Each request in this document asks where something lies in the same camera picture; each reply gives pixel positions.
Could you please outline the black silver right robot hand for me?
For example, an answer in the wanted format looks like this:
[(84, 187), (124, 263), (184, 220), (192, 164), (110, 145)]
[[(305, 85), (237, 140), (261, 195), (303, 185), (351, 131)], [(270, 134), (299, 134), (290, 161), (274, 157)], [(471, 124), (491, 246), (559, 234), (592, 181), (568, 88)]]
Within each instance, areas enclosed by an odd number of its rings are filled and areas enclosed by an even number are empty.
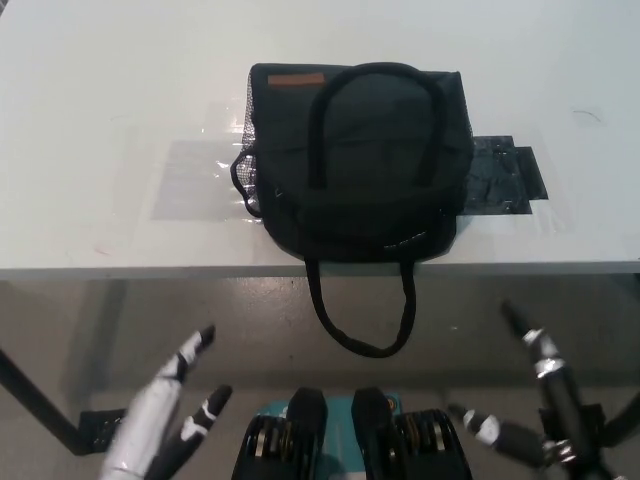
[(571, 479), (616, 479), (589, 430), (570, 368), (550, 335), (530, 323), (510, 301), (502, 302), (500, 311), (529, 354), (545, 407), (558, 421), (561, 436), (544, 438), (527, 427), (457, 403), (448, 405), (450, 415), (486, 447), (532, 469), (559, 465)]

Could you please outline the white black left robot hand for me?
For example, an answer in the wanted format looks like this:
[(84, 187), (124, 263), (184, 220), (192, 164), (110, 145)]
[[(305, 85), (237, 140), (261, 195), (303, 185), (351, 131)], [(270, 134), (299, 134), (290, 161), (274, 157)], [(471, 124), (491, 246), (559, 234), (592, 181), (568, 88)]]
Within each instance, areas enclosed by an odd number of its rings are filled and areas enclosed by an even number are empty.
[(182, 387), (196, 360), (214, 343), (216, 328), (195, 332), (134, 397), (101, 467), (101, 479), (171, 479), (193, 456), (232, 395), (219, 386), (172, 435)]

